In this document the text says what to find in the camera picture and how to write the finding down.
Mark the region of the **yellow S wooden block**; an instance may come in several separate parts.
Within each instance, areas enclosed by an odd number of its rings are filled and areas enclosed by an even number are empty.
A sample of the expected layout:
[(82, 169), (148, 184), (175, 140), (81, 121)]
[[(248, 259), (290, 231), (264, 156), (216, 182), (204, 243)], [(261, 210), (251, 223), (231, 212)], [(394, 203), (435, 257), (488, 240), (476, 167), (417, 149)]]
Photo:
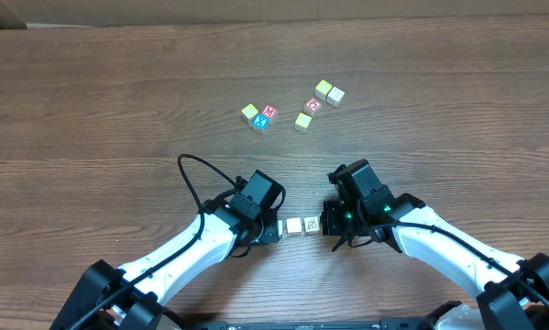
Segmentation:
[(289, 236), (296, 236), (302, 233), (301, 218), (289, 218), (286, 220), (286, 228)]

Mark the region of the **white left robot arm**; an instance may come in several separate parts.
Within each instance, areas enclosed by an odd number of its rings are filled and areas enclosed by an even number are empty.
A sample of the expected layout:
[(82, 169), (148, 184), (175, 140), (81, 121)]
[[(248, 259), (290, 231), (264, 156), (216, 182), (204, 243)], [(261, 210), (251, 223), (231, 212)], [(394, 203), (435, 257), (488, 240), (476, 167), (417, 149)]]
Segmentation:
[(239, 247), (276, 243), (278, 209), (243, 210), (208, 201), (176, 237), (115, 268), (100, 259), (80, 277), (52, 329), (156, 329), (166, 304)]

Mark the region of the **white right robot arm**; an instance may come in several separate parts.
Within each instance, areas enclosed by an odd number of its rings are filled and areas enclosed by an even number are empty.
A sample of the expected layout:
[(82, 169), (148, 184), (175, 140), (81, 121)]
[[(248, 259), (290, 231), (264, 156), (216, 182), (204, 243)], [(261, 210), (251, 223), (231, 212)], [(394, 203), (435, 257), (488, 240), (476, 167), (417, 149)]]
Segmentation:
[(369, 196), (324, 202), (321, 226), (353, 247), (355, 237), (385, 243), (418, 259), (475, 298), (479, 321), (461, 318), (460, 306), (434, 317), (434, 328), (549, 329), (549, 256), (522, 258), (491, 247), (441, 218), (422, 200)]

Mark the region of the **leaf picture wooden block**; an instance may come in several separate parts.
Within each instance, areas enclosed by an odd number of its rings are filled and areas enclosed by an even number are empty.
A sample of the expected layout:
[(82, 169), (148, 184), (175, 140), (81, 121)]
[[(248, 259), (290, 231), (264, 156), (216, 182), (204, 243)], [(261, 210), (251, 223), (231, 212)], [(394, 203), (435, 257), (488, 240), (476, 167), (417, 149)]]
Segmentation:
[(320, 221), (317, 216), (305, 217), (303, 219), (304, 232), (306, 235), (318, 234), (320, 231)]

